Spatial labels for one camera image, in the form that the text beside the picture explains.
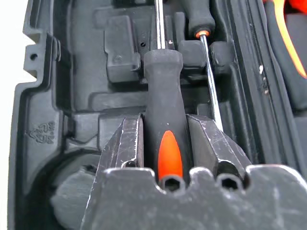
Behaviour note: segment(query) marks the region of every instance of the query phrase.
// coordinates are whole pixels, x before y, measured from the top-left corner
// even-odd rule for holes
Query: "metal shaft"
[[[157,27],[157,49],[165,49],[163,0],[154,0],[154,4]]]
[[[207,43],[206,35],[201,35],[201,42],[202,42],[202,44],[205,48],[206,59],[207,59],[208,84],[209,84],[211,104],[212,104],[212,108],[213,108],[213,118],[215,120],[217,127],[221,131],[223,131],[221,113],[220,113],[219,103],[217,101],[217,94],[216,94],[216,88],[215,88],[215,83],[214,83],[214,77],[213,77],[212,68],[211,68],[210,59],[209,59],[209,49],[208,49],[208,43]]]

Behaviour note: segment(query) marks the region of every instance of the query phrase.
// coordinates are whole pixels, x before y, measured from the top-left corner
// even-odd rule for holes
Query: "tool case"
[[[307,112],[291,109],[262,1],[210,7],[225,134],[253,164],[285,164],[306,177]],[[186,113],[212,118],[204,50],[189,37],[178,1],[166,1],[164,11],[167,46],[183,56]],[[154,2],[29,0],[24,33],[36,43],[26,48],[24,69],[37,80],[15,91],[8,227],[79,229],[102,150],[125,117],[146,109],[143,57],[156,49]]]

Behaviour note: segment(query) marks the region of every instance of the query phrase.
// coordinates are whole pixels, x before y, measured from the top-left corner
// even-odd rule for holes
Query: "black plastic tool case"
[[[170,49],[189,40],[177,2],[165,4]],[[75,229],[56,216],[52,197],[80,169],[94,178],[99,153],[123,118],[145,110],[142,58],[155,49],[153,4],[29,0],[24,33],[36,44],[26,48],[24,69],[37,81],[19,84],[15,93],[9,229]],[[224,132],[252,163],[283,163],[306,176],[295,118],[267,39],[262,1],[212,0],[211,12],[216,21],[211,55]],[[184,58],[187,63],[203,58],[195,55],[188,52]],[[188,63],[181,87],[187,113],[211,117],[204,72]],[[296,121],[302,137],[307,118],[299,115]],[[67,199],[89,194],[91,184],[76,180],[80,187],[72,187]],[[81,222],[86,199],[72,202],[62,218]]]

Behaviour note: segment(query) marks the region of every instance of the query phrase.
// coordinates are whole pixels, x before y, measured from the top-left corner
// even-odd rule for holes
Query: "white background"
[[[7,184],[15,86],[35,81],[23,70],[24,52],[33,44],[23,34],[28,0],[0,0],[0,230],[7,229]]]

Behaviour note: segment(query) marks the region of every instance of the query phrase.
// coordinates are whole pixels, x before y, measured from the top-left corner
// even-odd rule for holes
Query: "screwdriver shaft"
[[[154,0],[157,28],[157,49],[165,49],[163,0]]]
[[[221,131],[223,131],[221,113],[220,113],[219,103],[217,101],[217,94],[216,94],[216,88],[215,88],[215,83],[214,83],[214,76],[213,76],[213,72],[212,72],[212,68],[210,64],[209,49],[208,49],[206,35],[201,35],[201,42],[205,48],[206,59],[207,59],[208,84],[209,84],[211,104],[213,108],[213,118],[215,120],[217,127]]]

